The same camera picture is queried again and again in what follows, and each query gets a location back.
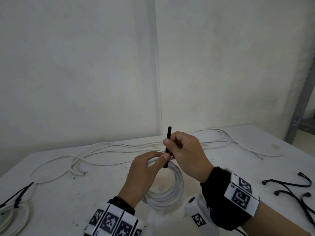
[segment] black wristband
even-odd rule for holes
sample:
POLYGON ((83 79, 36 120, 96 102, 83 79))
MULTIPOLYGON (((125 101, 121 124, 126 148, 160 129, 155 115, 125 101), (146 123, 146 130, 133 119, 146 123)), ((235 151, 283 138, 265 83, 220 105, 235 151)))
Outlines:
POLYGON ((234 230, 242 226, 251 217, 240 209, 224 193, 231 182, 231 173, 220 167, 215 167, 208 179, 201 183, 202 194, 210 207, 210 218, 218 227, 234 230))
POLYGON ((108 203, 117 206, 118 208, 128 212, 131 215, 135 215, 135 209, 132 208, 126 201, 124 201, 122 198, 115 196, 114 198, 110 199, 108 203))

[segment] black round button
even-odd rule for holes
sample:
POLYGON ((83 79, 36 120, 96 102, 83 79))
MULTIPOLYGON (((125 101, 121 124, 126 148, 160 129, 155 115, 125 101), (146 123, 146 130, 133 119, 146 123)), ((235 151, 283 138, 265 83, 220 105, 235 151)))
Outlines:
POLYGON ((194 199, 195 199, 195 197, 192 197, 192 198, 188 201, 188 203, 191 203, 194 199))

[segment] hand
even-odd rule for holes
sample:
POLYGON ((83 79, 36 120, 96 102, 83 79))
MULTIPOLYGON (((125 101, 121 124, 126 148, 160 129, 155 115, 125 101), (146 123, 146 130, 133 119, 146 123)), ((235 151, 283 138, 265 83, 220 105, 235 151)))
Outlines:
POLYGON ((207 159, 196 137, 177 131, 171 135, 171 139, 164 139, 163 144, 187 175, 201 183, 208 179, 214 166, 207 159))
POLYGON ((135 208, 142 197, 149 191, 158 171, 170 159, 169 153, 147 152, 137 156, 129 169, 127 180, 117 195, 135 208), (152 166, 147 166, 148 161, 159 157, 152 166))

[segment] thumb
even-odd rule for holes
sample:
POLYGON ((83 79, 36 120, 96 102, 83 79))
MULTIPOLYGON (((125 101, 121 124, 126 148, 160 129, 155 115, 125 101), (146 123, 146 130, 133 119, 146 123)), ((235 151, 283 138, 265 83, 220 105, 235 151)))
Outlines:
POLYGON ((180 149, 178 148, 176 143, 170 139, 167 139, 167 138, 164 139, 163 145, 166 146, 166 148, 170 150, 174 154, 175 157, 180 153, 180 149))
POLYGON ((156 173, 169 161, 171 155, 169 153, 162 154, 155 163, 150 166, 150 168, 154 169, 156 173))

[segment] person's right hand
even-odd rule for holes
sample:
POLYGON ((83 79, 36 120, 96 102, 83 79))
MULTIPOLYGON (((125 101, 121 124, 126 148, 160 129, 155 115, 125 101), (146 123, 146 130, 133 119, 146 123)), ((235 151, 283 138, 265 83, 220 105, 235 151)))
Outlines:
POLYGON ((180 168, 197 181, 204 183, 214 166, 207 159, 199 140, 187 133, 174 132, 163 145, 171 151, 180 168))

